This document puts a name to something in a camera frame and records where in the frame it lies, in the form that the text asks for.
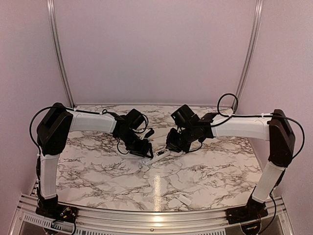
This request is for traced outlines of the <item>white remote control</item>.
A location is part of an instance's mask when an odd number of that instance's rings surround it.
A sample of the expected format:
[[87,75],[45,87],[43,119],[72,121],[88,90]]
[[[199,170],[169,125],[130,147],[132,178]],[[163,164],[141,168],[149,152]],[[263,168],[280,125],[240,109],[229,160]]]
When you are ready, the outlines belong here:
[[154,157],[152,159],[143,159],[141,162],[143,165],[151,165],[151,164],[156,163],[156,162],[162,160],[163,158],[169,156],[170,152],[171,151],[168,149],[160,150],[154,155]]

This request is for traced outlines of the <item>white battery cover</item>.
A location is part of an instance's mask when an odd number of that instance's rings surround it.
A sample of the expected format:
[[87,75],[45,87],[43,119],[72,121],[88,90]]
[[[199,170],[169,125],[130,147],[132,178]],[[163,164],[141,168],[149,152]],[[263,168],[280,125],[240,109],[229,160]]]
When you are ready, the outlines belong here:
[[179,201],[181,201],[183,204],[186,204],[186,205],[191,205],[191,203],[192,203],[192,201],[189,199],[189,198],[187,198],[186,196],[184,196],[184,195],[179,195],[178,197],[177,197],[177,199],[179,200]]

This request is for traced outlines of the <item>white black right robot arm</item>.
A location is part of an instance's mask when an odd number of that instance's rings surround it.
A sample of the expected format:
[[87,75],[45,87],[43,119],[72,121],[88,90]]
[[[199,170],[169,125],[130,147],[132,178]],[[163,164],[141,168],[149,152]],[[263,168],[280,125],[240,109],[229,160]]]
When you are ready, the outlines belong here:
[[183,105],[171,117],[176,128],[172,128],[167,135],[166,149],[177,153],[189,153],[193,142],[202,143],[217,137],[269,141],[268,162],[247,205],[242,209],[246,219],[253,219],[261,212],[261,206],[298,155],[294,152],[295,134],[290,125],[291,122],[298,124],[298,121],[285,116],[280,109],[260,115],[223,114],[218,110],[199,117],[188,105]]

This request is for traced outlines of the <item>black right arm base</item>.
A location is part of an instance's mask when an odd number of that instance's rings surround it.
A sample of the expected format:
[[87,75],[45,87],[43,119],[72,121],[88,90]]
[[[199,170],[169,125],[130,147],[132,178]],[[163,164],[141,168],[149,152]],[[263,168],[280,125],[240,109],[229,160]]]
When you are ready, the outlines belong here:
[[252,199],[252,196],[249,197],[246,205],[227,209],[225,213],[229,224],[247,222],[268,216],[265,202],[257,202]]

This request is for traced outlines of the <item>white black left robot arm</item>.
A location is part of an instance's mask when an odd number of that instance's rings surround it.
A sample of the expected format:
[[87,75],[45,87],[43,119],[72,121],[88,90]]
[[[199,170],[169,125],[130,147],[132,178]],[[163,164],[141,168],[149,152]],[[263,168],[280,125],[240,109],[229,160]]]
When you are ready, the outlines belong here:
[[139,137],[137,128],[148,121],[136,109],[120,116],[114,112],[83,111],[55,103],[44,108],[44,111],[46,115],[36,129],[37,137],[32,141],[39,151],[36,165],[39,181],[37,195],[44,201],[42,209],[52,218],[57,218],[62,213],[62,207],[57,203],[57,165],[70,132],[109,133],[113,138],[123,141],[130,154],[149,159],[154,156],[152,144]]

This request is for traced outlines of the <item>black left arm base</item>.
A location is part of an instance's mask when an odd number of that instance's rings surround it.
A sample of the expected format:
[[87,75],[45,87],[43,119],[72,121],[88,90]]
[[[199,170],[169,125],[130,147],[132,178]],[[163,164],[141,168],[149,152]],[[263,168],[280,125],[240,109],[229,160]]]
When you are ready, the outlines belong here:
[[50,199],[39,198],[37,201],[36,214],[48,217],[56,221],[75,223],[78,209],[73,206],[58,203],[58,196]]

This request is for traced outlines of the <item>left aluminium frame post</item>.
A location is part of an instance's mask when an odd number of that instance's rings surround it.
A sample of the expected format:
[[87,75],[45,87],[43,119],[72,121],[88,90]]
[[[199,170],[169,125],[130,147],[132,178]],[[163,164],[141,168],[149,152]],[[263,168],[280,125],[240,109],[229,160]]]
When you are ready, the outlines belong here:
[[60,44],[60,39],[59,39],[57,19],[56,19],[56,13],[55,13],[55,3],[53,0],[47,0],[46,3],[47,3],[48,20],[50,24],[53,46],[54,46],[54,50],[56,54],[58,68],[60,71],[61,81],[62,81],[65,94],[66,94],[70,107],[75,107],[75,102],[74,102],[73,95],[70,89],[70,83],[67,77],[66,67],[65,67],[63,55],[62,55],[62,49],[61,49],[61,44]]

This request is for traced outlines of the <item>aluminium frame post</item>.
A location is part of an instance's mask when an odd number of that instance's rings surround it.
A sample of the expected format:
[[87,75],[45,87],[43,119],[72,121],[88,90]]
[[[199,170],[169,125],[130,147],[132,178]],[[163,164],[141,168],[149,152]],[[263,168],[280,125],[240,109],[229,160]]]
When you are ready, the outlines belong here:
[[254,54],[254,51],[255,51],[255,48],[257,45],[258,35],[259,35],[259,31],[260,31],[263,5],[264,5],[263,0],[257,0],[256,1],[254,16],[253,16],[253,22],[252,22],[252,29],[251,29],[251,34],[250,34],[250,40],[248,43],[248,48],[247,48],[246,57],[245,57],[244,65],[242,68],[242,72],[240,75],[240,80],[239,80],[237,90],[235,93],[238,101],[236,101],[236,100],[233,101],[233,104],[231,106],[231,108],[233,110],[236,110],[239,107],[239,102],[240,102],[240,99],[242,97],[245,84],[247,82],[251,61],[252,61],[253,54]]
[[48,20],[50,24],[53,46],[54,46],[54,50],[56,54],[58,68],[60,71],[61,81],[62,81],[65,94],[66,94],[70,107],[75,107],[75,102],[74,102],[73,95],[70,89],[70,83],[67,77],[66,67],[65,67],[63,55],[62,55],[62,49],[61,49],[61,44],[60,44],[60,39],[59,39],[57,19],[56,19],[56,13],[55,13],[55,3],[53,0],[47,0],[46,3],[47,3]]

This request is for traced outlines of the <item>aluminium front frame rail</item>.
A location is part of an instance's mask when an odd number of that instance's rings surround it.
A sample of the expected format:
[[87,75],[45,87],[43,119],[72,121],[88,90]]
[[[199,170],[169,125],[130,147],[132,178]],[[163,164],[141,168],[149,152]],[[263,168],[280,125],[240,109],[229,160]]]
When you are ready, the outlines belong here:
[[74,224],[53,221],[35,213],[37,198],[23,194],[18,202],[11,235],[243,235],[260,230],[264,235],[293,235],[281,197],[266,202],[268,215],[230,224],[228,209],[183,212],[117,211],[77,207]]

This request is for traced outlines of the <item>right aluminium frame post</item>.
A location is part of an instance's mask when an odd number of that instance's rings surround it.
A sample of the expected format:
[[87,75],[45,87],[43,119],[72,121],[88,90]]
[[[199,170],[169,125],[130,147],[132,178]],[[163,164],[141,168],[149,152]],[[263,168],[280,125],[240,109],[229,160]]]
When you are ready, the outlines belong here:
[[240,80],[239,80],[237,90],[235,93],[238,101],[236,101],[236,100],[233,101],[233,104],[231,106],[231,108],[233,110],[236,110],[239,107],[239,102],[240,102],[240,99],[242,97],[245,84],[247,82],[251,61],[252,61],[253,54],[254,54],[254,51],[255,51],[255,48],[257,45],[258,35],[259,35],[259,31],[260,31],[263,5],[264,5],[263,0],[257,0],[256,1],[254,16],[253,16],[253,22],[252,22],[252,29],[251,29],[251,34],[250,34],[250,40],[248,43],[248,48],[247,48],[246,57],[245,57],[244,65],[242,68],[242,72],[240,75]]

